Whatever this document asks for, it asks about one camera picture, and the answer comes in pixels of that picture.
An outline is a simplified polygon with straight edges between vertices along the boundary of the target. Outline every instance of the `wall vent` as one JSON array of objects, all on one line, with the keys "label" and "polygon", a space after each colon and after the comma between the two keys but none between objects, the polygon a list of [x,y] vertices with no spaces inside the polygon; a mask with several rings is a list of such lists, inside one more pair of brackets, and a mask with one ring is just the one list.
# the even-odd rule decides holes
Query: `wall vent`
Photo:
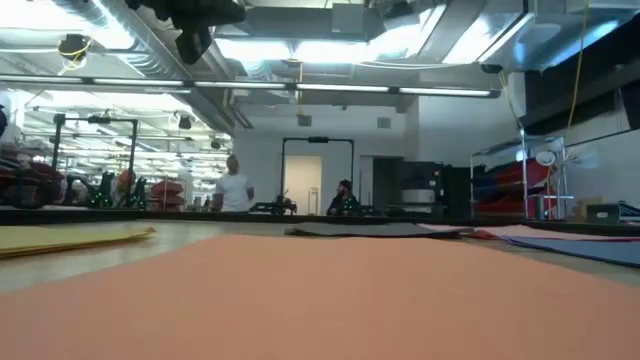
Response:
[{"label": "wall vent", "polygon": [[311,127],[311,115],[298,115],[298,126]]},{"label": "wall vent", "polygon": [[391,129],[391,118],[378,118],[378,129]]}]

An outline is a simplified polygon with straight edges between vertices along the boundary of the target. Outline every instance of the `blue mat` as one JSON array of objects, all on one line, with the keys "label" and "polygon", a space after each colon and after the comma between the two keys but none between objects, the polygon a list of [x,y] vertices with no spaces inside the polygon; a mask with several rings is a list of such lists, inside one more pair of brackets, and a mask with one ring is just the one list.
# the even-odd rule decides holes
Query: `blue mat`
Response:
[{"label": "blue mat", "polygon": [[640,267],[640,242],[579,241],[501,236],[509,244]]}]

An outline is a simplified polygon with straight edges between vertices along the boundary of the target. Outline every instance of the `floor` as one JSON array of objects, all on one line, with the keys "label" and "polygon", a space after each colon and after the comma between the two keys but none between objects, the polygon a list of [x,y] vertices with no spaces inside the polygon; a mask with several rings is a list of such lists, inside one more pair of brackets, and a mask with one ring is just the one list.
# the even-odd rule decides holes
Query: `floor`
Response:
[{"label": "floor", "polygon": [[[287,224],[206,223],[189,221],[139,221],[92,223],[73,226],[87,231],[118,231],[154,227],[157,233],[147,241],[102,248],[72,250],[47,255],[29,256],[0,261],[0,291],[10,291],[34,284],[64,279],[70,276],[116,266],[224,234],[281,236]],[[553,254],[534,249],[510,246],[499,241],[463,240],[472,246],[484,246],[513,253],[537,261],[559,265],[616,282],[640,286],[640,269],[617,266],[599,261]]]}]

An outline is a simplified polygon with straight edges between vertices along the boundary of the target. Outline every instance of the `white t-shirt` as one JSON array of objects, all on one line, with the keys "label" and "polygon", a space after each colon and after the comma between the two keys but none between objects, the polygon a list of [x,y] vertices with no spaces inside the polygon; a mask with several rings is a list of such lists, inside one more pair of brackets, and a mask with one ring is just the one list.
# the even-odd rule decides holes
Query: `white t-shirt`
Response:
[{"label": "white t-shirt", "polygon": [[253,186],[242,174],[224,175],[216,182],[216,194],[222,194],[222,212],[249,211],[251,202],[247,190]]}]

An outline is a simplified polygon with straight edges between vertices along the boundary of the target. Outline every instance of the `pink mat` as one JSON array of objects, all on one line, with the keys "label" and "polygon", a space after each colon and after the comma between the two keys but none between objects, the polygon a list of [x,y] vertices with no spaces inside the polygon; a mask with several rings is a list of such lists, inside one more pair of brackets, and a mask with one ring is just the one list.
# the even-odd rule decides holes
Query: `pink mat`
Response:
[{"label": "pink mat", "polygon": [[0,294],[11,360],[638,359],[640,290],[469,244],[228,236]]},{"label": "pink mat", "polygon": [[[449,231],[449,230],[461,230],[469,229],[470,227],[462,226],[450,226],[450,225],[430,225],[420,224],[420,226],[428,227],[437,231]],[[562,240],[601,240],[601,241],[640,241],[640,237],[615,237],[615,236],[601,236],[601,235],[585,235],[585,234],[572,234],[558,231],[549,231],[534,229],[525,225],[510,225],[510,226],[492,226],[492,227],[473,227],[476,232],[480,232],[480,238],[487,238],[487,234],[493,235],[497,238],[500,236],[521,236],[528,238],[541,238],[541,239],[562,239]]]}]

